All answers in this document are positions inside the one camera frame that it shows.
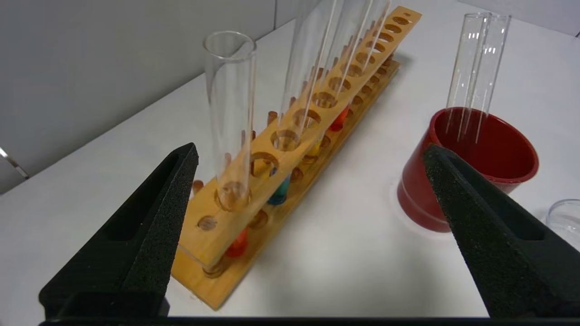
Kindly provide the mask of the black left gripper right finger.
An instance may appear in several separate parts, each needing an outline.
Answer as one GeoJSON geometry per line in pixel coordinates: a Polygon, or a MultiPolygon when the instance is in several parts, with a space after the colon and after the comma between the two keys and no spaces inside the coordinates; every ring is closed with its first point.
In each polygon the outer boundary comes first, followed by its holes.
{"type": "Polygon", "coordinates": [[[578,318],[580,254],[453,151],[423,155],[427,179],[491,318],[578,318]]]}

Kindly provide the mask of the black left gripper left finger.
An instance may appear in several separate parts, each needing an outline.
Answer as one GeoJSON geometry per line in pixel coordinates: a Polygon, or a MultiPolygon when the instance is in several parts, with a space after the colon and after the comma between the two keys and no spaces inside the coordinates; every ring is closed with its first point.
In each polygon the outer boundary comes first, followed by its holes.
{"type": "Polygon", "coordinates": [[[168,313],[165,298],[198,165],[173,150],[38,295],[47,320],[131,320],[168,313]]]}

